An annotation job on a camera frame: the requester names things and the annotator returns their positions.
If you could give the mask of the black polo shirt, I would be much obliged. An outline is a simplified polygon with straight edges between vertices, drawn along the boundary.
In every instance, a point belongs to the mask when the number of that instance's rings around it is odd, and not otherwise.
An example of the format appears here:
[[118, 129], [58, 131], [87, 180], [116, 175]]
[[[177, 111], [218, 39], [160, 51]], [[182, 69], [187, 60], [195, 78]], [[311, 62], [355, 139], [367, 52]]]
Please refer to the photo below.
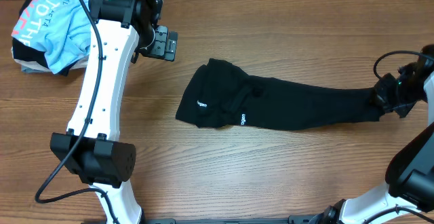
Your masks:
[[384, 111], [372, 103], [372, 93], [371, 88], [331, 89], [248, 75], [225, 60], [211, 58], [186, 87], [176, 119], [199, 128], [272, 130], [377, 122]]

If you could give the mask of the light blue printed t-shirt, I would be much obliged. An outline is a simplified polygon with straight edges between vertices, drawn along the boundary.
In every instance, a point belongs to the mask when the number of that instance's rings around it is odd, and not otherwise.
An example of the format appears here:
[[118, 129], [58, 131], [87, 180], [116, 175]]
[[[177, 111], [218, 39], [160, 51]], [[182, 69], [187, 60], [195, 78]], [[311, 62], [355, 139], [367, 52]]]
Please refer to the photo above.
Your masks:
[[91, 24], [79, 0], [32, 0], [11, 36], [42, 52], [90, 52]]

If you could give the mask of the grey folded garment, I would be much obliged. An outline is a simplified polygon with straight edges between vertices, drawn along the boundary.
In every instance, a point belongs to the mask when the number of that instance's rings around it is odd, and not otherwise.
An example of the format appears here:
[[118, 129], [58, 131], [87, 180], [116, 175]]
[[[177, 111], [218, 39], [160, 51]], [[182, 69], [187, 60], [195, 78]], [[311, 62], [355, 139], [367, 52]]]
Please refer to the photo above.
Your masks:
[[[14, 60], [16, 63], [21, 65], [21, 71], [23, 73], [51, 73], [52, 71], [48, 68], [45, 68], [44, 66], [40, 65], [36, 61], [24, 61], [24, 60]], [[70, 70], [74, 69], [82, 69], [86, 68], [88, 62], [88, 56], [85, 56], [81, 59], [79, 59], [77, 62], [72, 64], [69, 67], [65, 67], [61, 72], [59, 72], [59, 75], [67, 76]]]

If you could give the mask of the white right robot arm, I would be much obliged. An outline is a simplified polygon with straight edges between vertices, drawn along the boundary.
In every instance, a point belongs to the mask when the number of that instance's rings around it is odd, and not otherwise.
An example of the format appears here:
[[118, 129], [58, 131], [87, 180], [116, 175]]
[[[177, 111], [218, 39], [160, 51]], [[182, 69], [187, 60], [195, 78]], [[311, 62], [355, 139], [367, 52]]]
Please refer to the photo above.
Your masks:
[[385, 182], [353, 199], [328, 206], [310, 223], [385, 223], [413, 214], [429, 223], [433, 210], [433, 45], [416, 52], [418, 60], [387, 73], [374, 86], [374, 102], [404, 118], [420, 100], [428, 108], [428, 126], [391, 160]]

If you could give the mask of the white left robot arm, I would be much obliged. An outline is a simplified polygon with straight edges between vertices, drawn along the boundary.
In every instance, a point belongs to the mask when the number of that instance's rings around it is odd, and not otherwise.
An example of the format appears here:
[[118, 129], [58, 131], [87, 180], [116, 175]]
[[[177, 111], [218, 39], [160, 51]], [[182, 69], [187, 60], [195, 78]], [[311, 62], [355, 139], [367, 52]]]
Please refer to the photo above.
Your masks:
[[131, 175], [135, 146], [122, 143], [120, 108], [129, 66], [139, 56], [174, 61], [178, 35], [159, 24], [163, 0], [89, 0], [91, 46], [77, 106], [50, 148], [60, 167], [94, 192], [107, 223], [143, 223]]

